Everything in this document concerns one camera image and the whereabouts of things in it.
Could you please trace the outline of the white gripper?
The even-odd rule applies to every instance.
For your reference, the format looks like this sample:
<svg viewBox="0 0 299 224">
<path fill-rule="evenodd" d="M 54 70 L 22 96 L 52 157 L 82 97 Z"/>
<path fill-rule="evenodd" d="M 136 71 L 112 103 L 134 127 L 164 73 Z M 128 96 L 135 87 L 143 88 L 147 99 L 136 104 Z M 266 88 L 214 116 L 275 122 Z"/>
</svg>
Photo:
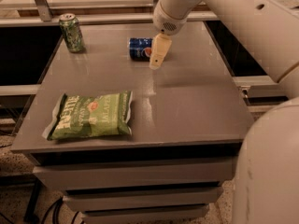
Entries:
<svg viewBox="0 0 299 224">
<path fill-rule="evenodd" d="M 180 16 L 176 10 L 167 8 L 162 1 L 159 1 L 153 12 L 153 24 L 156 30 L 161 33 L 152 39 L 149 68 L 159 69 L 167 55 L 172 40 L 170 35 L 176 35 L 187 21 L 187 15 Z"/>
</svg>

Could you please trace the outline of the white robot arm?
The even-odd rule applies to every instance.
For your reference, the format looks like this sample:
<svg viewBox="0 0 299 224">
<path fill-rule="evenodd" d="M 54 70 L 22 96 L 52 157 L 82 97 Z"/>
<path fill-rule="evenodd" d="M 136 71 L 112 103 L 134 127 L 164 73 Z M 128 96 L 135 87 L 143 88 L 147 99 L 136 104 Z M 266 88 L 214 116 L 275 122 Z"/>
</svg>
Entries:
<svg viewBox="0 0 299 224">
<path fill-rule="evenodd" d="M 299 224 L 299 17 L 274 0 L 156 0 L 158 31 L 150 58 L 159 67 L 172 35 L 200 3 L 261 66 L 261 76 L 238 77 L 243 87 L 273 88 L 286 102 L 249 129 L 235 171 L 232 224 Z"/>
</svg>

